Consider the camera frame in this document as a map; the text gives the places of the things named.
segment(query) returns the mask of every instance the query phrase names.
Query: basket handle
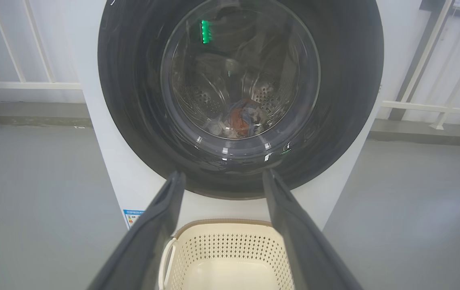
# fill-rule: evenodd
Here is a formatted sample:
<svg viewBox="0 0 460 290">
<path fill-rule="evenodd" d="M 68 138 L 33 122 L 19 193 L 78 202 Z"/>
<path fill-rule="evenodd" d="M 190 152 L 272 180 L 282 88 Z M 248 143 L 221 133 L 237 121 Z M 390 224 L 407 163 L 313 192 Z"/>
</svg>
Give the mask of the basket handle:
<svg viewBox="0 0 460 290">
<path fill-rule="evenodd" d="M 171 273 L 171 266 L 173 265 L 174 253 L 176 251 L 176 246 L 174 245 L 174 242 L 176 242 L 176 238 L 171 239 L 167 243 L 162 253 L 162 258 L 160 259 L 160 268 L 158 268 L 158 288 L 160 290 L 165 290 L 165 287 L 167 286 L 167 281 L 169 280 L 169 274 Z M 171 249 L 172 249 L 171 258 L 169 259 L 169 263 L 167 264 L 167 271 L 165 272 L 165 277 L 164 277 L 165 261 L 167 261 L 167 257 L 169 256 L 169 251 L 171 251 Z"/>
</svg>

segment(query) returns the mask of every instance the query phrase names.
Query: sticker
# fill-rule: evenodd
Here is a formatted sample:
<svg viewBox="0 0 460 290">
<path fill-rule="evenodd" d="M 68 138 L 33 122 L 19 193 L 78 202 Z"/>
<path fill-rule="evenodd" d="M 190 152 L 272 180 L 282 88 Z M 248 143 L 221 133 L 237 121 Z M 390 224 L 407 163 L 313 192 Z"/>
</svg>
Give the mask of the sticker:
<svg viewBox="0 0 460 290">
<path fill-rule="evenodd" d="M 135 224 L 138 217 L 144 213 L 144 211 L 128 211 L 127 209 L 124 210 L 124 215 L 126 216 L 126 221 L 130 228 Z"/>
</svg>

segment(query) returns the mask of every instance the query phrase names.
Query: laundry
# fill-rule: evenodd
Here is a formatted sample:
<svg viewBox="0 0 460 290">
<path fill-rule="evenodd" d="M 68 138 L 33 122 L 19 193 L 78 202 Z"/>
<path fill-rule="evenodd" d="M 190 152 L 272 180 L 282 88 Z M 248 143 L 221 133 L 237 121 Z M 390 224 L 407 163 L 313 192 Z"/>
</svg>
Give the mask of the laundry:
<svg viewBox="0 0 460 290">
<path fill-rule="evenodd" d="M 236 139 L 263 132 L 266 114 L 260 108 L 260 103 L 251 99 L 241 99 L 230 104 L 227 112 L 223 118 L 218 117 L 206 123 L 205 127 L 210 134 Z"/>
</svg>

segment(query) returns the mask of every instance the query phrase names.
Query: washing machine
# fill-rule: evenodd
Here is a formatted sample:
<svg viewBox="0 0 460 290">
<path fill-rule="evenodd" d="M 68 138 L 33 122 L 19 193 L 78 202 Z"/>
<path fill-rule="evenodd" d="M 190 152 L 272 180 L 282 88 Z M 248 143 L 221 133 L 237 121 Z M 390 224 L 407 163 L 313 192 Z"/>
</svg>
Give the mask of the washing machine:
<svg viewBox="0 0 460 290">
<path fill-rule="evenodd" d="M 375 115 L 383 29 L 374 0 L 61 8 L 128 227 L 175 170 L 186 175 L 178 227 L 267 221 L 266 169 L 324 227 Z"/>
</svg>

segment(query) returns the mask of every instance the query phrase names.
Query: green light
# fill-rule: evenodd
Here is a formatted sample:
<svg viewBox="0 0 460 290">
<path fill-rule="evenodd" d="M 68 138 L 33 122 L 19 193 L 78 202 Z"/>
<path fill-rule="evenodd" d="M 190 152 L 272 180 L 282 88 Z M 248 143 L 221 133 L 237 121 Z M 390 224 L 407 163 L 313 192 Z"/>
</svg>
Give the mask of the green light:
<svg viewBox="0 0 460 290">
<path fill-rule="evenodd" d="M 203 44 L 208 44 L 212 40 L 212 33 L 210 31 L 210 22 L 201 20 L 201 34 L 203 38 Z"/>
<path fill-rule="evenodd" d="M 289 148 L 289 149 L 287 149 L 287 150 L 285 150 L 285 151 L 283 151 L 282 153 L 280 153 L 280 155 L 283 155 L 283 154 L 287 154 L 289 151 L 291 151 L 291 149 L 290 149 L 290 148 Z"/>
</svg>

